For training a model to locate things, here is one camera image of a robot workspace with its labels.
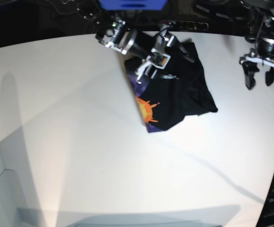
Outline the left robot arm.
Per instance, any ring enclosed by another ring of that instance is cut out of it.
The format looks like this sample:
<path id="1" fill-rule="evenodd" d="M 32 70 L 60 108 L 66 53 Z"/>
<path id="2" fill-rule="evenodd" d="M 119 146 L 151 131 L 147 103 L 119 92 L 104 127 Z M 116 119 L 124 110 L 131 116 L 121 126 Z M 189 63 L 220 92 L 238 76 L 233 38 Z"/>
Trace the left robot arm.
<path id="1" fill-rule="evenodd" d="M 255 87 L 255 74 L 259 72 L 257 65 L 261 63 L 270 67 L 265 73 L 265 84 L 269 87 L 274 83 L 274 0 L 241 0 L 240 3 L 249 10 L 249 34 L 245 40 L 254 45 L 239 59 L 245 85 L 248 90 Z"/>

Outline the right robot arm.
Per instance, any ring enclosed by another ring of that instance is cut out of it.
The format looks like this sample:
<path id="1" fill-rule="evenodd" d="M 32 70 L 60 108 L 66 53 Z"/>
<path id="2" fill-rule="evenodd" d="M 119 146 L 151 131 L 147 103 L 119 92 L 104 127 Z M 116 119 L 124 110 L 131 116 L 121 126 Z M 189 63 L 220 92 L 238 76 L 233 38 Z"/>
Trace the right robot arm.
<path id="1" fill-rule="evenodd" d="M 122 55 L 128 53 L 141 59 L 136 69 L 136 81 L 141 83 L 141 77 L 146 75 L 155 78 L 159 70 L 164 70 L 171 60 L 166 52 L 172 46 L 179 49 L 178 56 L 194 63 L 195 58 L 183 47 L 177 37 L 169 32 L 172 22 L 158 24 L 159 31 L 150 36 L 141 31 L 141 26 L 129 22 L 116 12 L 108 12 L 97 0 L 76 1 L 77 12 L 80 16 L 92 23 L 95 38 L 106 48 L 113 49 Z"/>

